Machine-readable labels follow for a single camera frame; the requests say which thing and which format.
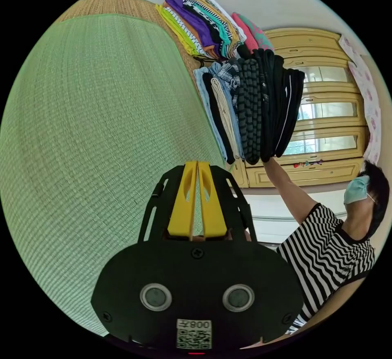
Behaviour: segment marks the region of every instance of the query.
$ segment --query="glass panel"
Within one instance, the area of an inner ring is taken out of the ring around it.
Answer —
[[[351,82],[350,71],[346,68],[337,66],[303,66],[293,69],[298,69],[305,73],[304,83],[317,81]]]
[[[297,120],[356,116],[355,103],[306,103],[299,107]]]
[[[309,138],[301,141],[290,141],[283,155],[307,154],[352,148],[356,148],[356,136]]]
[[[323,81],[323,78],[321,77],[320,68],[318,66],[303,66],[294,69],[298,69],[305,73],[304,83]]]
[[[348,83],[350,76],[348,69],[334,66],[320,66],[320,73],[323,81],[340,81]]]

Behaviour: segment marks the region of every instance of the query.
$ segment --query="screw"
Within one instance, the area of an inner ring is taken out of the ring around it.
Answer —
[[[193,258],[199,260],[204,256],[204,250],[202,250],[201,248],[194,248],[192,249],[191,255]]]
[[[285,324],[285,325],[287,325],[290,321],[291,321],[291,314],[290,313],[288,313],[288,314],[286,314],[283,318],[282,318],[282,323],[283,324]]]
[[[103,319],[104,319],[104,321],[106,321],[106,322],[111,322],[111,321],[112,321],[112,317],[111,317],[111,315],[110,315],[107,311],[105,311],[105,312],[103,313]]]

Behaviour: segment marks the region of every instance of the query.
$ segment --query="hair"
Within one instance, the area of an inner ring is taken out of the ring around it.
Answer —
[[[375,201],[373,205],[373,217],[367,234],[370,237],[376,232],[384,219],[390,189],[388,179],[385,177],[382,169],[368,160],[365,160],[365,169],[358,174],[358,176],[364,175],[368,175],[370,178],[367,192],[372,194]]]

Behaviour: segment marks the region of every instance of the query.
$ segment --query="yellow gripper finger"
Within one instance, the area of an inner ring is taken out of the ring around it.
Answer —
[[[196,170],[197,161],[186,162],[167,228],[171,236],[183,236],[192,240],[195,213]]]
[[[224,236],[226,235],[227,227],[208,162],[198,162],[198,172],[204,237],[214,238]],[[204,189],[208,193],[208,201],[205,198]]]

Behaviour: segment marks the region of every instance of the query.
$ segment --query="cabinet door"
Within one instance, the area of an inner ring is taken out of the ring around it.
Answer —
[[[226,170],[229,171],[230,164],[226,163]],[[241,159],[236,159],[232,168],[232,176],[239,187],[249,187],[245,170],[245,163]]]
[[[366,126],[360,94],[303,94],[295,131],[342,126]]]
[[[309,27],[284,27],[264,30],[268,39],[275,39],[280,36],[296,36],[296,35],[309,35],[319,36],[326,39],[332,39],[339,42],[340,35],[335,32],[326,31],[324,29],[309,28]]]
[[[358,158],[365,153],[367,132],[365,126],[294,132],[284,154],[275,159],[280,165],[285,165]],[[261,167],[263,162],[259,160],[254,166],[245,163],[245,166]]]
[[[294,60],[295,57],[330,57],[330,58],[339,58],[345,61],[350,61],[350,58],[342,49],[333,49],[331,47],[314,47],[314,46],[283,47],[278,49],[275,48],[275,54],[283,58],[292,58]]]
[[[298,166],[283,165],[290,179],[298,186],[326,185],[351,181],[361,169],[363,158],[335,160],[322,164]],[[264,167],[247,168],[249,187],[274,187]]]
[[[274,49],[286,47],[326,47],[342,50],[340,35],[315,28],[278,28],[264,31]]]
[[[347,61],[327,57],[289,58],[285,67],[305,73],[303,93],[351,92],[359,94],[359,89],[348,68]]]

